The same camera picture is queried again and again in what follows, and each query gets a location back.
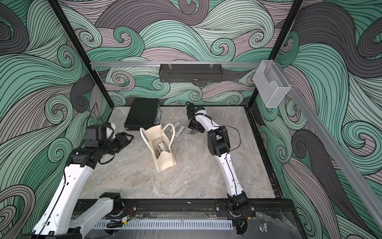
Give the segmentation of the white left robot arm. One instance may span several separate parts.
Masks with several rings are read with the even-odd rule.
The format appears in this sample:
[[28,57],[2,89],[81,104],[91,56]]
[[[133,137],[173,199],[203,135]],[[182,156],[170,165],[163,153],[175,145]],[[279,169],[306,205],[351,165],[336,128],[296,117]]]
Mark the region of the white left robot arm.
[[24,239],[83,239],[106,215],[120,215],[123,202],[119,193],[103,193],[73,222],[71,221],[80,193],[105,155],[116,155],[128,146],[134,136],[125,132],[103,140],[87,140],[84,148],[74,149],[66,162],[63,178],[41,219]]

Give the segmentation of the cream canvas tote bag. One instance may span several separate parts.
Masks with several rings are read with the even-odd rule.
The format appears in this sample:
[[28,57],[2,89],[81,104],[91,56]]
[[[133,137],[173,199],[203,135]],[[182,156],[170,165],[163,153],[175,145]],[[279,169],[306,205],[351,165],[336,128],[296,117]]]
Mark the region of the cream canvas tote bag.
[[141,127],[140,134],[151,151],[157,172],[164,171],[177,164],[171,150],[176,134],[173,124],[169,123],[164,127],[157,125],[148,130]]

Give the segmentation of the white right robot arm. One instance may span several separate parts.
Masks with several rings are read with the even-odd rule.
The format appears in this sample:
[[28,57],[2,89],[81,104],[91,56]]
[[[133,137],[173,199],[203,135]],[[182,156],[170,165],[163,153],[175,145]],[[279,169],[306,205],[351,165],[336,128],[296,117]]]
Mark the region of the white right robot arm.
[[249,200],[233,167],[231,158],[233,150],[229,140],[228,126],[217,124],[203,106],[186,102],[186,108],[187,118],[190,121],[188,127],[207,133],[209,152],[215,157],[223,173],[230,212],[235,216],[243,214],[243,209],[248,206]]

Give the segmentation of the clear compass case white label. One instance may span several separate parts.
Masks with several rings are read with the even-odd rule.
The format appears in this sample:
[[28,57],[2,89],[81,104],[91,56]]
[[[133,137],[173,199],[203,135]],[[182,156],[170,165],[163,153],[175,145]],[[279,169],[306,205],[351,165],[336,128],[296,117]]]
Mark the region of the clear compass case white label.
[[162,152],[168,152],[166,144],[160,138],[154,141],[154,150],[157,158],[160,157]]

